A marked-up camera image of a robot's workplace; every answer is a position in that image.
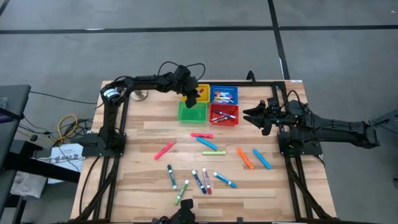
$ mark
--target green marker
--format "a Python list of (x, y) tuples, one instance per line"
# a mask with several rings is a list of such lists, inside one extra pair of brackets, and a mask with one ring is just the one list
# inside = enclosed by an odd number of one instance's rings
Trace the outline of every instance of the green marker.
[(175, 189), (177, 189), (177, 184), (175, 184), (175, 179), (174, 179), (172, 166), (171, 165), (167, 165), (167, 168), (169, 170), (170, 179), (172, 180), (173, 190), (175, 190)]
[(204, 156), (219, 156), (225, 155), (226, 151), (202, 151), (201, 154)]
[(177, 198), (174, 201), (175, 205), (178, 205), (178, 203), (180, 203), (182, 195), (184, 194), (185, 190), (187, 189), (188, 184), (189, 184), (189, 180), (185, 180), (184, 186), (182, 187), (180, 193), (178, 194)]

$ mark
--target blue marker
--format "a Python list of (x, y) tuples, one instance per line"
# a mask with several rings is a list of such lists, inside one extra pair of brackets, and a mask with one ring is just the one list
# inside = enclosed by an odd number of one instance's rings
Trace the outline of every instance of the blue marker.
[(236, 188), (236, 184), (232, 183), (230, 180), (228, 180), (227, 178), (223, 177), (222, 175), (217, 174), (216, 172), (214, 172), (214, 176), (219, 178), (221, 181), (223, 181), (224, 183), (228, 184), (229, 186)]
[(201, 143), (207, 145), (208, 147), (210, 147), (210, 148), (212, 148), (212, 149), (214, 149), (214, 150), (217, 150), (217, 146), (216, 146), (216, 145), (214, 145), (214, 144), (212, 144), (212, 143), (210, 143), (210, 142), (204, 140), (203, 138), (197, 137), (197, 140), (198, 140), (199, 142), (201, 142)]
[(269, 163), (266, 161), (266, 159), (263, 158), (263, 156), (260, 154), (260, 152), (258, 152), (256, 149), (253, 149), (253, 152), (257, 156), (257, 158), (259, 158), (259, 160), (264, 164), (264, 166), (267, 169), (271, 169), (271, 165), (269, 165)]
[(193, 177), (195, 178), (196, 182), (198, 183), (199, 187), (201, 188), (201, 191), (205, 194), (206, 193), (206, 189), (203, 186), (203, 184), (201, 184), (197, 172), (193, 170), (192, 174), (193, 174)]

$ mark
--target concrete floor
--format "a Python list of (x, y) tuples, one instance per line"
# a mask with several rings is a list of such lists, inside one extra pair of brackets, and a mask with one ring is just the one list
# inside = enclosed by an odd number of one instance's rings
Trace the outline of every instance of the concrete floor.
[[(280, 0), (275, 9), (280, 26), (398, 24), (395, 0)], [(269, 14), (265, 0), (11, 0), (0, 29), (270, 26)], [(398, 30), (283, 31), (281, 36), (290, 77), (303, 80), (316, 114), (367, 120), (398, 107)], [(257, 79), (282, 78), (273, 31), (0, 35), (2, 85), (28, 83), (35, 91), (84, 101), (98, 99), (102, 80), (150, 75), (166, 60), (203, 62), (206, 79), (244, 78), (248, 70)], [(25, 111), (34, 124), (51, 130), (70, 113), (91, 118), (94, 108), (30, 95)], [(398, 190), (392, 184), (398, 177), (398, 139), (383, 129), (378, 134), (382, 146), (373, 150), (322, 144), (343, 220), (398, 219)], [(28, 201), (22, 220), (67, 221), (75, 190), (76, 184), (46, 186), (40, 200)], [(12, 213), (7, 209), (0, 223), (9, 223)]]

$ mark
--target wooden table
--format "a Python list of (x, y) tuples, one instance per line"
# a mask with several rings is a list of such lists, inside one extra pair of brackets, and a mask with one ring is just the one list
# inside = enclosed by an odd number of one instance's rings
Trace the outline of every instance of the wooden table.
[[(303, 83), (286, 81), (286, 87), (287, 91), (296, 90), (302, 102), (307, 102)], [(178, 210), (179, 206), (174, 205), (178, 190), (172, 190), (167, 164), (173, 167), (179, 189), (185, 179), (190, 180), (183, 199), (193, 199), (192, 211), (196, 214), (198, 222), (233, 222), (236, 221), (236, 217), (243, 217), (248, 222), (295, 220), (285, 162), (279, 154), (276, 138), (278, 129), (272, 128), (269, 136), (262, 136), (260, 130), (243, 119), (243, 110), (253, 108), (260, 100), (270, 97), (270, 87), (239, 87), (239, 124), (235, 127), (216, 126), (209, 122), (178, 122), (177, 109), (181, 95), (174, 92), (149, 91), (149, 96), (144, 101), (131, 100), (125, 129), (127, 144), (120, 161), (111, 221), (150, 222), (154, 217), (169, 217)], [(95, 112), (94, 132), (98, 132), (102, 120), (103, 107)], [(214, 134), (215, 138), (210, 141), (216, 144), (219, 150), (226, 150), (227, 155), (203, 156), (201, 152), (209, 148), (192, 138), (191, 132)], [(170, 141), (176, 141), (176, 145), (155, 161), (154, 155)], [(236, 152), (237, 147), (246, 152), (254, 164), (253, 170), (248, 169), (240, 158)], [(252, 153), (254, 148), (271, 164), (271, 170), (265, 169), (255, 157)], [(335, 216), (322, 163), (313, 156), (302, 156), (302, 160), (309, 191), (327, 213)], [(88, 158), (84, 162), (71, 218), (78, 216), (81, 189), (93, 161), (94, 158)], [(101, 166), (102, 158), (88, 179), (83, 207), (88, 205), (97, 191)], [(193, 169), (197, 170), (203, 182), (201, 170), (204, 167), (210, 176), (213, 190), (211, 195), (201, 192), (191, 173)], [(229, 178), (238, 187), (232, 189), (222, 183), (212, 176), (214, 171)], [(297, 190), (301, 214), (304, 217), (302, 195), (299, 189)], [(107, 196), (106, 192), (101, 204), (100, 218), (104, 217)]]

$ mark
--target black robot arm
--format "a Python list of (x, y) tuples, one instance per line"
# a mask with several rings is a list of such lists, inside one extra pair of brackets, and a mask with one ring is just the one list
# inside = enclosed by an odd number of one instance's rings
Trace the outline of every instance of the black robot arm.
[(364, 121), (349, 122), (321, 118), (312, 113), (307, 104), (297, 100), (285, 103), (285, 111), (274, 98), (269, 98), (253, 108), (244, 110), (243, 118), (268, 135), (272, 124), (290, 126), (289, 144), (302, 147), (306, 142), (349, 142), (367, 149), (379, 146), (376, 130)]
[(104, 103), (103, 126), (99, 133), (87, 134), (78, 143), (83, 146), (83, 156), (120, 156), (124, 152), (126, 137), (115, 129), (120, 105), (128, 100), (134, 90), (157, 90), (162, 93), (174, 91), (187, 96), (187, 108), (196, 104), (199, 97), (198, 81), (191, 77), (190, 70), (179, 65), (176, 71), (159, 76), (122, 77), (105, 85), (100, 95)]

